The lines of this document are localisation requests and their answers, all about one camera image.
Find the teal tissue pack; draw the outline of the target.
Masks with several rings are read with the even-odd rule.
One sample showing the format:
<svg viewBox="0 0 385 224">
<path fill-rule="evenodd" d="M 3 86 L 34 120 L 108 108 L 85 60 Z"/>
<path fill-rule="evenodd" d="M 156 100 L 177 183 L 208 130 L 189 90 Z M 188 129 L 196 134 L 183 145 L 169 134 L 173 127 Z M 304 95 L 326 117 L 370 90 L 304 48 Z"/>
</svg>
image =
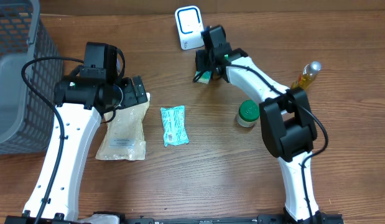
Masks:
<svg viewBox="0 0 385 224">
<path fill-rule="evenodd" d="M 164 127 L 164 146 L 188 144 L 189 139 L 185 129 L 185 106 L 160 109 Z"/>
</svg>

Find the yellow oil bottle silver cap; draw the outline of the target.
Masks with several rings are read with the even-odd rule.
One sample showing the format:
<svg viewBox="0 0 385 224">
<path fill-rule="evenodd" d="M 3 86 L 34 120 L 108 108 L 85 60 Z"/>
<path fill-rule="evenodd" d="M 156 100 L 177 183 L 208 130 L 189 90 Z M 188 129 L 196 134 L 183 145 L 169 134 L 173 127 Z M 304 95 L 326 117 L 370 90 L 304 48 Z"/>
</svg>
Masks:
<svg viewBox="0 0 385 224">
<path fill-rule="evenodd" d="M 291 84 L 291 89 L 301 88 L 303 90 L 308 90 L 310 85 L 315 81 L 317 75 L 322 69 L 322 64 L 318 61 L 313 61 L 305 66 L 302 74 L 298 79 Z"/>
</svg>

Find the small teal packet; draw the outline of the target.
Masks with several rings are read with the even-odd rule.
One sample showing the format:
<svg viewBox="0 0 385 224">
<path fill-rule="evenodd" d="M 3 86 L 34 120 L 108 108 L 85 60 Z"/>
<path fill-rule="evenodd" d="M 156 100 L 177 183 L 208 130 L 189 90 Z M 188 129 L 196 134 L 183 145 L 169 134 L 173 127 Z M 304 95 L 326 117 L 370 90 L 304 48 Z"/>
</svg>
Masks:
<svg viewBox="0 0 385 224">
<path fill-rule="evenodd" d="M 204 83 L 204 84 L 209 84 L 211 79 L 211 71 L 205 71 L 200 75 L 199 71 L 196 71 L 195 74 L 195 81 L 198 83 Z"/>
</svg>

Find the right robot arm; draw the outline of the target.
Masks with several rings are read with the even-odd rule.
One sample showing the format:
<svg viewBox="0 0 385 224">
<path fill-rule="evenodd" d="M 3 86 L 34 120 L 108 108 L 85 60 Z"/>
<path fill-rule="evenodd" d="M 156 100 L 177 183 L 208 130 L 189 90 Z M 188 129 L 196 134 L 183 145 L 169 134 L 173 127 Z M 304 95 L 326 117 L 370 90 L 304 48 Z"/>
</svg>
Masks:
<svg viewBox="0 0 385 224">
<path fill-rule="evenodd" d="M 222 26 L 207 27 L 201 37 L 205 48 L 196 53 L 198 71 L 217 73 L 259 107 L 264 145 L 281 167 L 286 221 L 319 223 L 310 170 L 317 130 L 306 92 L 277 83 L 245 51 L 232 49 Z"/>
</svg>

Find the green lid white jar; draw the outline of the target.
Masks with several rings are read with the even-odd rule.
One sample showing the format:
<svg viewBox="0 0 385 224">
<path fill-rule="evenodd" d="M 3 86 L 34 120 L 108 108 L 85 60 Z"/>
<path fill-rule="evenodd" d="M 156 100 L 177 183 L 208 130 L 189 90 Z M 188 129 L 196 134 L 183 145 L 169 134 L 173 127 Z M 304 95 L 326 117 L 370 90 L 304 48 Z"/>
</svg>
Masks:
<svg viewBox="0 0 385 224">
<path fill-rule="evenodd" d="M 253 100 L 246 100 L 241 103 L 236 120 L 238 124 L 245 128 L 253 127 L 260 117 L 259 107 Z"/>
</svg>

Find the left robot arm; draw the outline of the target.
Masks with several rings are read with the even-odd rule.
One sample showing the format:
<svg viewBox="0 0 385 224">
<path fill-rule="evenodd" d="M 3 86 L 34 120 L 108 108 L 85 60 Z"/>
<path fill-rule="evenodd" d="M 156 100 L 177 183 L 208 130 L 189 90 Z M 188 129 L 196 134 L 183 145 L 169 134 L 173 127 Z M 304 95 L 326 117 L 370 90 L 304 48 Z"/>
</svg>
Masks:
<svg viewBox="0 0 385 224">
<path fill-rule="evenodd" d="M 109 44 L 88 42 L 79 66 L 54 87 L 49 101 L 26 78 L 27 68 L 41 57 L 28 61 L 21 77 L 54 113 L 52 135 L 36 186 L 22 214 L 9 215 L 6 223 L 78 223 L 80 185 L 91 142 L 104 114 L 148 101 L 139 76 L 125 77 L 117 70 L 122 51 Z"/>
</svg>

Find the white orange snack packet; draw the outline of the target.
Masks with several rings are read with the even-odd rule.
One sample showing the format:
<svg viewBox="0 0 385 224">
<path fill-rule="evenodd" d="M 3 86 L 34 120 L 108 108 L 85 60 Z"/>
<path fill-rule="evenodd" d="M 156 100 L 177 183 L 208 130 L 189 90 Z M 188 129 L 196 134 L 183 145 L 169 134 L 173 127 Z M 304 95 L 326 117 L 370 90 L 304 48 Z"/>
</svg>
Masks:
<svg viewBox="0 0 385 224">
<path fill-rule="evenodd" d="M 101 161 L 142 161 L 146 157 L 146 141 L 142 122 L 150 106 L 140 105 L 117 110 L 107 124 L 107 131 L 95 158 Z"/>
</svg>

